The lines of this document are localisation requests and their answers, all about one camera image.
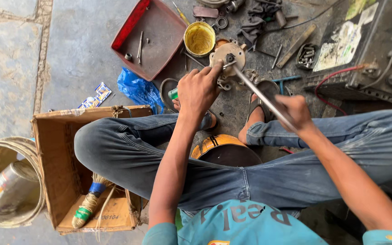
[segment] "cloth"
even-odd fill
[[[75,135],[74,151],[88,169],[149,199],[178,114],[103,118]],[[392,180],[392,110],[313,119],[332,142],[377,184]],[[308,148],[278,121],[257,122],[247,131],[252,145]],[[251,167],[230,167],[190,158],[178,208],[194,215],[231,199],[268,203],[279,209],[305,208],[341,198],[312,150]]]
[[[364,245],[392,244],[392,231],[368,231]],[[328,245],[299,220],[269,205],[229,200],[201,210],[178,232],[160,223],[146,233],[142,245],[297,244]]]
[[[250,10],[247,12],[249,17],[247,21],[241,26],[237,35],[242,34],[248,42],[246,44],[252,46],[259,35],[264,32],[263,27],[267,17],[274,17],[276,11],[280,10],[280,5],[276,0],[253,0]]]

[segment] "jeans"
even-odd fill
[[[163,114],[91,122],[75,135],[75,155],[93,172],[149,199],[164,154],[156,146],[170,140],[177,118],[177,114]],[[392,179],[392,110],[313,121],[377,184]],[[203,123],[201,128],[206,128],[211,121]],[[308,148],[278,121],[253,124],[247,131],[247,143]],[[305,208],[338,198],[340,194],[328,173],[308,149],[251,167],[189,158],[178,208],[195,214],[230,199],[253,200],[277,208]]]

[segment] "hand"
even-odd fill
[[[222,66],[223,61],[219,60],[213,68],[205,67],[201,71],[193,69],[181,78],[178,82],[180,115],[190,116],[200,123],[220,93],[217,78],[222,72]]]
[[[293,124],[297,128],[297,134],[301,132],[310,131],[315,129],[315,125],[311,120],[311,114],[309,113],[308,106],[306,104],[305,97],[303,96],[275,96],[276,101],[283,104],[287,108],[288,114],[293,118]]]

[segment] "car battery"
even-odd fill
[[[313,92],[329,74],[363,64],[328,79],[319,94],[392,103],[392,0],[342,0],[332,13],[304,89]]]

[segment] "red plastic tray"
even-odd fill
[[[180,47],[186,29],[187,25],[177,13],[160,0],[140,0],[111,48],[135,74],[152,81]],[[137,53],[142,31],[142,64],[139,64]],[[125,53],[132,55],[131,61],[125,59]]]

